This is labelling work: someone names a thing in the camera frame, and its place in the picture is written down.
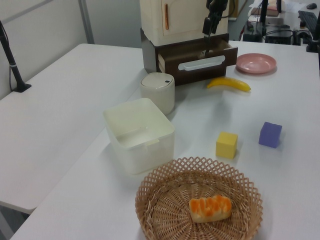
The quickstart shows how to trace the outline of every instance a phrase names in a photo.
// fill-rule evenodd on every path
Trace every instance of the orange handle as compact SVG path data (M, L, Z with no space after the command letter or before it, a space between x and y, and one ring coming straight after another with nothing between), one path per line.
M164 21L165 21L165 29L169 30L168 4L164 5Z

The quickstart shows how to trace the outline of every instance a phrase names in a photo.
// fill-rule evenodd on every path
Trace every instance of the pink plate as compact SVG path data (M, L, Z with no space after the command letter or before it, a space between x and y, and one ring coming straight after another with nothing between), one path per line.
M237 69L250 74L270 72L276 65L277 61L273 57L260 53L248 53L236 59Z

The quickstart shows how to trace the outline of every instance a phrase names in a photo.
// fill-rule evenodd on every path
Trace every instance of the orange topping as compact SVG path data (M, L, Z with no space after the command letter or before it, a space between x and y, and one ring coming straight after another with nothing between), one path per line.
M206 210L206 200L204 198L200 198L200 209L203 213Z
M191 201L190 201L190 207L191 207L191 211L196 213L198 208L199 208L199 199L194 199L192 198Z
M215 195L214 197L192 198L189 202L190 209L193 213L204 215L205 217L213 216L216 212L229 212L232 208L231 201L228 197Z
M225 198L223 211L229 212L230 210L231 210L231 201L229 198Z
M210 209L209 207L207 207L204 211L204 215L206 217L212 216L214 214L213 209Z

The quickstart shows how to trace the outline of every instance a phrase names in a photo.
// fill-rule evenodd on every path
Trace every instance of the computer keyboard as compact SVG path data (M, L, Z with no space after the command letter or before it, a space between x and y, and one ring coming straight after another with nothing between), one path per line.
M298 11L301 21L305 22L305 26L309 29L313 35L316 30L317 17L313 12L310 11Z

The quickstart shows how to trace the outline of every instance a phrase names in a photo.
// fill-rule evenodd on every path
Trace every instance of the microphone stand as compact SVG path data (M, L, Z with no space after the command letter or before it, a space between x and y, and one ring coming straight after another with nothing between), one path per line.
M8 59L9 66L10 66L10 68L13 72L13 75L15 77L15 80L16 80L16 88L13 89L12 91L18 92L18 93L23 93L25 90L30 88L31 85L26 84L26 83L24 83L24 81L22 81L20 72L18 70L17 64L14 59L14 56L10 50L10 47L9 47L9 42L6 37L4 26L2 25L1 21L0 21L0 41L1 41L1 44L3 47L3 50L5 52L6 58Z

